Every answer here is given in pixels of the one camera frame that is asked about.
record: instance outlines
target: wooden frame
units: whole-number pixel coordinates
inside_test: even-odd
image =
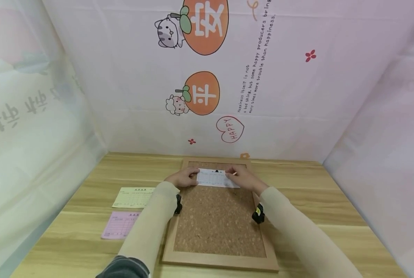
[[[244,164],[251,170],[251,163],[249,160],[242,159],[227,159],[227,158],[184,158],[182,167],[188,166],[190,161],[209,162],[221,164]],[[255,208],[259,204],[259,197],[253,193],[253,200]],[[269,240],[266,230],[268,223],[260,224],[260,231],[265,249],[265,258],[217,255],[217,254],[203,254],[192,252],[178,252],[174,251],[174,244],[177,234],[179,216],[174,216],[169,224],[166,244],[162,257],[163,263],[182,264],[190,266],[207,266],[215,268],[231,268],[243,270],[260,270],[266,272],[279,272],[279,266],[275,255],[274,247]]]

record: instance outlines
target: orange pumpkin with chinese character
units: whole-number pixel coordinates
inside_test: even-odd
[[[207,115],[212,113],[219,103],[219,82],[209,71],[199,71],[190,76],[185,85],[189,87],[191,100],[186,102],[188,108],[195,114]]]
[[[192,26],[190,34],[184,33],[187,44],[200,55],[215,53],[227,35],[228,1],[185,0],[183,5]]]

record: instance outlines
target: paper form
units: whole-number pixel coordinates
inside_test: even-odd
[[[145,208],[153,191],[154,187],[122,187],[113,208]]]
[[[113,211],[105,230],[102,233],[104,239],[126,238],[131,228],[139,217],[140,212]]]
[[[197,181],[199,185],[239,188],[234,182],[225,176],[224,170],[199,169]]]

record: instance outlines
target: person's right hand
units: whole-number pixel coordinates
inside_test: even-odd
[[[268,188],[267,184],[244,166],[233,165],[225,171],[225,175],[239,187],[253,191],[258,196]]]

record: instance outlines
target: person's left hand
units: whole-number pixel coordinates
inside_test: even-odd
[[[168,176],[164,181],[169,181],[176,187],[198,185],[198,182],[191,178],[195,173],[199,173],[198,168],[188,167]]]

